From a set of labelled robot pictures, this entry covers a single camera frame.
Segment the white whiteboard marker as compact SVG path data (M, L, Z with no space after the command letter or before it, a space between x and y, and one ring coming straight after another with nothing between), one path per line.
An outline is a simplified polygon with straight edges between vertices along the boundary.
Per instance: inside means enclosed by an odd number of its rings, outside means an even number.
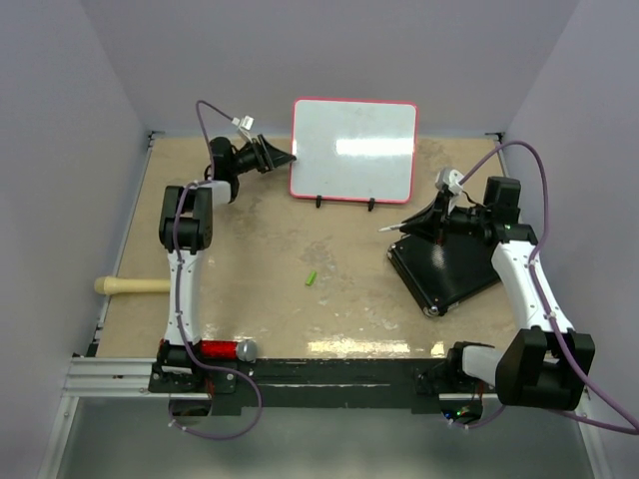
M392 225L387 227L382 227L377 230L378 233L389 233L394 231L399 231L404 227L404 224Z

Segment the pink framed whiteboard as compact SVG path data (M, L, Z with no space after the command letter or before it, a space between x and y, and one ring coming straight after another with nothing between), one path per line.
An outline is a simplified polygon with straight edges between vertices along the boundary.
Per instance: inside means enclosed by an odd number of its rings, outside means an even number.
M289 191L296 199L374 204L412 196L418 109L412 103L299 98Z

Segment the green marker cap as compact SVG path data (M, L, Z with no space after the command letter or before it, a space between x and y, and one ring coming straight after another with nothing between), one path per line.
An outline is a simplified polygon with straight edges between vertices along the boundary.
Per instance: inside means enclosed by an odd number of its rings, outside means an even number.
M316 270L312 270L305 281L305 285L312 286L315 283L317 276L318 276L318 272Z

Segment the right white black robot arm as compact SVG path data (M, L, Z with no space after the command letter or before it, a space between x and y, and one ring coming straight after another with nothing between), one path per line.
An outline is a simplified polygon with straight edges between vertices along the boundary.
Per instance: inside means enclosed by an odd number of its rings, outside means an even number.
M501 280L517 332L508 348L457 342L444 368L447 385L468 391L479 380L492 386L504 405L574 410L582 395L581 373L595 354L592 337L575 331L558 305L539 257L532 226L520 221L519 181L491 177L481 203L458 205L464 193L461 172L445 168L435 182L435 199L403 221L404 234L439 245L468 237L485 246Z

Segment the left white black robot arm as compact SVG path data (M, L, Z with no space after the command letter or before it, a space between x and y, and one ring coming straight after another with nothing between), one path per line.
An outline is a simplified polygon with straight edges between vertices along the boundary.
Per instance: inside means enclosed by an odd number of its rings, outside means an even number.
M253 363L258 348L251 339L204 340L200 331L199 294L205 251L213 239L213 211L233 203L240 176L270 173L296 157L258 135L237 148L226 137L207 141L210 163L204 177L184 187L165 188L159 240L170 269L169 316L152 365L153 393L208 390L217 379L233 380L235 367Z

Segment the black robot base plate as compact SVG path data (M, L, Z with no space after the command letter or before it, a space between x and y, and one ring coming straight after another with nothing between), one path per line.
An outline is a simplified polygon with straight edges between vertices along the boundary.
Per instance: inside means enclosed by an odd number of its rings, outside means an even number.
M194 366L176 372L151 366L148 390L174 398L214 400L215 415L244 407L404 409L437 414L440 402L457 404L490 386L455 372L446 359L259 359L213 361L214 371Z

